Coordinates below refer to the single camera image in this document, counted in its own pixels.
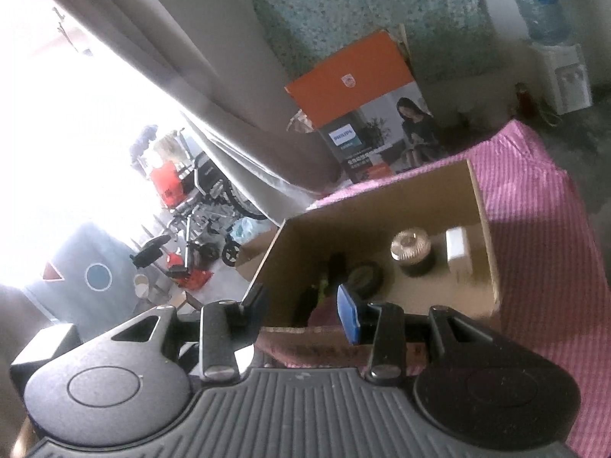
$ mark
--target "pink tablecloth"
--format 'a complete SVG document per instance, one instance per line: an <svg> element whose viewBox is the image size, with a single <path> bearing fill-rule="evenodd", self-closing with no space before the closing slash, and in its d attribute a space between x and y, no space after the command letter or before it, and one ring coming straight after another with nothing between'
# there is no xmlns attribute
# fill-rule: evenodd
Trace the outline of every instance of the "pink tablecloth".
<svg viewBox="0 0 611 458"><path fill-rule="evenodd" d="M343 189L347 198L468 158L490 220L505 335L568 370L582 404L568 444L582 457L611 454L611 295L603 260L570 177L530 128L511 121L464 153L389 179Z"/></svg>

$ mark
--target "screw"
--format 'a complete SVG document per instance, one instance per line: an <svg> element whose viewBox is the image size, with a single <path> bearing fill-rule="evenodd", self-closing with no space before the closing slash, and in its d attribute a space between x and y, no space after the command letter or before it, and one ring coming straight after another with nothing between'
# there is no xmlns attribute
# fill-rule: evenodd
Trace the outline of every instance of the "screw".
<svg viewBox="0 0 611 458"><path fill-rule="evenodd" d="M374 379L396 379L401 376L401 369L396 365L376 365L372 367L372 377Z"/></svg>
<svg viewBox="0 0 611 458"><path fill-rule="evenodd" d="M235 376L235 369L227 365L213 365L204 370L204 377L216 382L227 382Z"/></svg>

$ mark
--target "blue circle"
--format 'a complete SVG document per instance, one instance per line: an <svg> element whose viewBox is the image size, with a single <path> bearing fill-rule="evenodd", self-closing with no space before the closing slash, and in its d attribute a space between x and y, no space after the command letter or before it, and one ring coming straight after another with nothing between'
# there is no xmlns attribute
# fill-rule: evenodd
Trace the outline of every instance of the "blue circle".
<svg viewBox="0 0 611 458"><path fill-rule="evenodd" d="M111 271L102 263L93 263L85 271L85 282L94 291L105 291L111 287Z"/></svg>

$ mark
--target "round gold lid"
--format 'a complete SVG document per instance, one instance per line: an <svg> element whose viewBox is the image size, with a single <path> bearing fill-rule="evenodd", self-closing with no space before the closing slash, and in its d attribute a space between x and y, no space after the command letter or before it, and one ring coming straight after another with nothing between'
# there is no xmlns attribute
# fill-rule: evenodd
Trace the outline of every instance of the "round gold lid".
<svg viewBox="0 0 611 458"><path fill-rule="evenodd" d="M400 265L420 262L431 252L431 240L424 229L413 227L399 232L390 245L392 258Z"/></svg>

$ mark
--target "red triangle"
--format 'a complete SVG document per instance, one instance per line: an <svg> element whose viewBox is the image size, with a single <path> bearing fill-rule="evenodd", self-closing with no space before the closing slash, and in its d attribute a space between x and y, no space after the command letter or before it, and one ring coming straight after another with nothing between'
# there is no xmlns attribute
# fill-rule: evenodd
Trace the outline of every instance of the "red triangle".
<svg viewBox="0 0 611 458"><path fill-rule="evenodd" d="M42 280L44 281L63 281L62 275L57 272L57 269L51 262L45 264L45 271L42 273Z"/></svg>

